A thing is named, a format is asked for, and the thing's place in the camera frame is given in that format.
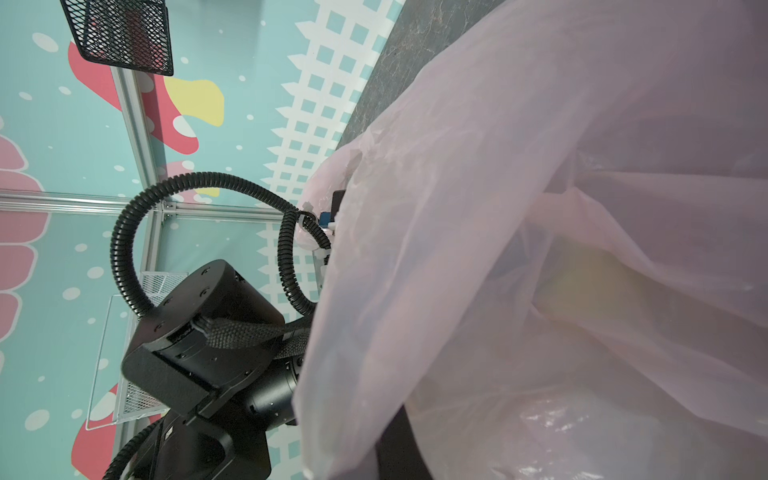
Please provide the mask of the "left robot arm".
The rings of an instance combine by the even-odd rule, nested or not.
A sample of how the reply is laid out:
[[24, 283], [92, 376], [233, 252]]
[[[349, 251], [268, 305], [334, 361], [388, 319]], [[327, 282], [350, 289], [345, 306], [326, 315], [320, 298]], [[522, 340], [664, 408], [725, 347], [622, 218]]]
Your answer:
[[[281, 287], [298, 319], [283, 315], [228, 262], [209, 262], [152, 301], [133, 262], [137, 230], [157, 205], [198, 188], [221, 188], [277, 210]], [[277, 194], [221, 172], [181, 174], [152, 185], [120, 213], [111, 236], [116, 286], [138, 324], [121, 371], [166, 406], [164, 417], [128, 441], [106, 477], [118, 479], [265, 479], [271, 473], [266, 434], [291, 424], [316, 303], [294, 267], [294, 232], [314, 239], [327, 262], [331, 243], [316, 216]]]

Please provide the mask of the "pink plastic bag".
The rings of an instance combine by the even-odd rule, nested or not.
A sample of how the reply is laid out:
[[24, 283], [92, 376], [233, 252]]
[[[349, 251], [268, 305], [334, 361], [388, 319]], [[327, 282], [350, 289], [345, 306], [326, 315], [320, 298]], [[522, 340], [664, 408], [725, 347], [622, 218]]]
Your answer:
[[309, 479], [767, 475], [767, 5], [507, 1], [310, 178]]

